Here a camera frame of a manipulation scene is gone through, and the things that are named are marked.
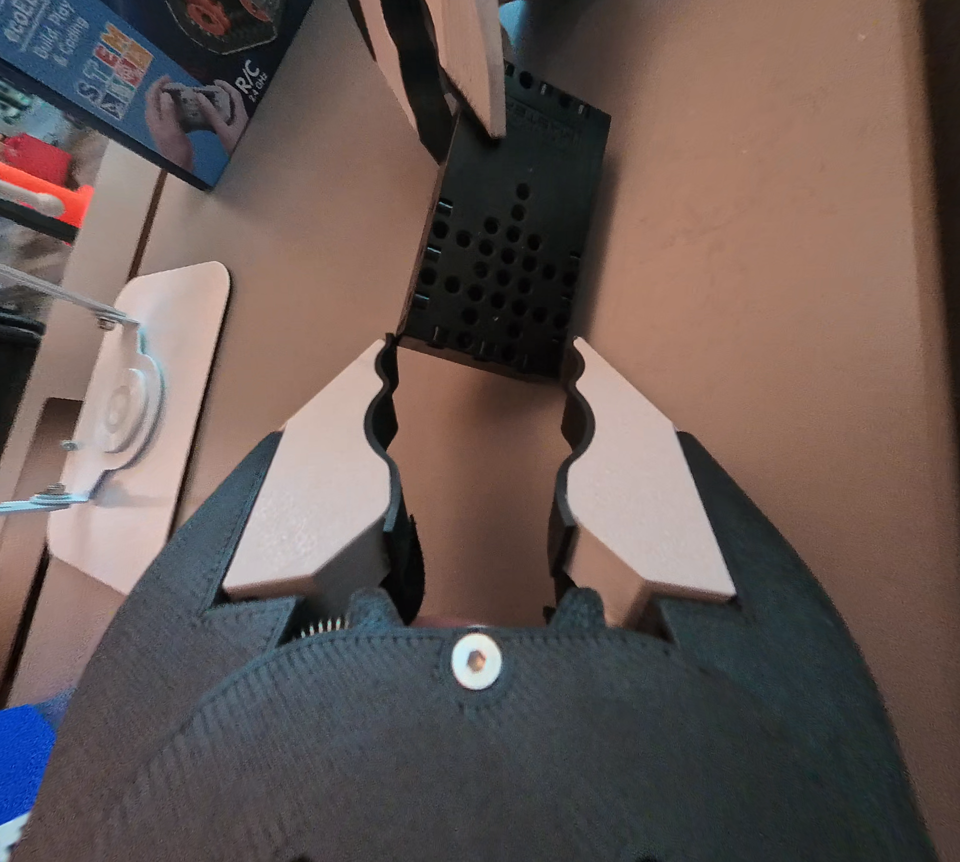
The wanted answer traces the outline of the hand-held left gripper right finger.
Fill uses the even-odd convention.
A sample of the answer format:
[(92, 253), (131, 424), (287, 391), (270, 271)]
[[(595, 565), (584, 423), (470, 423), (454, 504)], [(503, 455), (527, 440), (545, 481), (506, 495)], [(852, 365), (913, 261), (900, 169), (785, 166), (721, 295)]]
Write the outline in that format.
[(660, 596), (726, 605), (731, 571), (674, 423), (585, 339), (565, 354), (549, 516), (557, 599), (591, 590), (606, 625), (635, 628)]

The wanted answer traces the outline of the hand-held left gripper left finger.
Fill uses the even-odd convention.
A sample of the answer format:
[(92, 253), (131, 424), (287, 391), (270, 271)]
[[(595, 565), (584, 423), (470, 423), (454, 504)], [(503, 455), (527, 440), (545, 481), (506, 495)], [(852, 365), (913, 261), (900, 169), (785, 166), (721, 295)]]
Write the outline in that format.
[(345, 613), (381, 588), (423, 604), (423, 550), (389, 453), (399, 431), (398, 341), (375, 340), (284, 423), (222, 579), (230, 602), (292, 596)]

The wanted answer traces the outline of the white desk stand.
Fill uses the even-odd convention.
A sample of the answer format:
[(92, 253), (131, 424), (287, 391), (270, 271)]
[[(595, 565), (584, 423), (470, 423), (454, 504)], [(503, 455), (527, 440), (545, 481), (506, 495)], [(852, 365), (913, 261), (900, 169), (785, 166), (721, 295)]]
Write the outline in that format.
[(112, 304), (3, 266), (2, 277), (88, 311), (102, 330), (58, 480), (3, 517), (48, 518), (51, 554), (128, 595), (166, 544), (230, 294), (217, 261), (143, 275)]

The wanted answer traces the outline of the blue cardboard kit box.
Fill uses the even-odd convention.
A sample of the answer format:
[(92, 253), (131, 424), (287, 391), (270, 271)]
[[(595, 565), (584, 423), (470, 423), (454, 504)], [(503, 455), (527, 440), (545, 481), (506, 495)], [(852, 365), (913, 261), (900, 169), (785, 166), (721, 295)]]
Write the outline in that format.
[(2, 82), (202, 191), (314, 0), (1, 0)]

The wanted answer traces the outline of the black battery box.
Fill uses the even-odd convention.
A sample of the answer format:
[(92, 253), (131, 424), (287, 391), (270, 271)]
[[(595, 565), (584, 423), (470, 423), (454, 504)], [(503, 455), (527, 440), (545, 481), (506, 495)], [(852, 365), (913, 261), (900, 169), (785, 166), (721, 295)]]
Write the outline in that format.
[(407, 349), (539, 383), (562, 375), (611, 126), (505, 61), (506, 134), (462, 119), (396, 337)]

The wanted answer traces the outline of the blue plastic bin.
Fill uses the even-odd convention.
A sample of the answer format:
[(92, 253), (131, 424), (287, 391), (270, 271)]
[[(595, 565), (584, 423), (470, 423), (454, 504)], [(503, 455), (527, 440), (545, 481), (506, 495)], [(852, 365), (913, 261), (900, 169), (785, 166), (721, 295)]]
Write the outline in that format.
[(32, 808), (55, 740), (56, 731), (39, 707), (26, 704), (2, 709), (2, 825)]

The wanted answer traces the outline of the dark brown desk panel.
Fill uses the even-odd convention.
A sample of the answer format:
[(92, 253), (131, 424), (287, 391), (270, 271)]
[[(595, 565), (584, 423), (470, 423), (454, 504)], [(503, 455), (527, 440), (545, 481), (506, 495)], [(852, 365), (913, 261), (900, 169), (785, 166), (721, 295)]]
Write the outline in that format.
[[(76, 428), (81, 402), (47, 399), (27, 445), (15, 486), (2, 501), (26, 500), (58, 483), (65, 466), (63, 441)], [(45, 544), (46, 516), (22, 512), (2, 517), (1, 534), (1, 669), (8, 668), (25, 605), (34, 586)]]

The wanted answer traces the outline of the red bag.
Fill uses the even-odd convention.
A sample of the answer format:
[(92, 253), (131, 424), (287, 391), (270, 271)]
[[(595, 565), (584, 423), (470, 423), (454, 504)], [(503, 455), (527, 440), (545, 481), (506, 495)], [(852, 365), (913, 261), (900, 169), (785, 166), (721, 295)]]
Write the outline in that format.
[(1, 160), (7, 166), (38, 180), (68, 186), (69, 152), (29, 134), (2, 135)]

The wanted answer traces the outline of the orange traffic cone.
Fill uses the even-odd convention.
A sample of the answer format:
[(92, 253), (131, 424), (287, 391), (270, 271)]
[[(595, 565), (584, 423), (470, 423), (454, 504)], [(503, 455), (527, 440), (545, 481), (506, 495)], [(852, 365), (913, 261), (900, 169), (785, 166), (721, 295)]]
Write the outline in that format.
[(30, 208), (74, 230), (82, 227), (93, 196), (94, 187), (91, 185), (73, 190), (1, 163), (2, 201)]

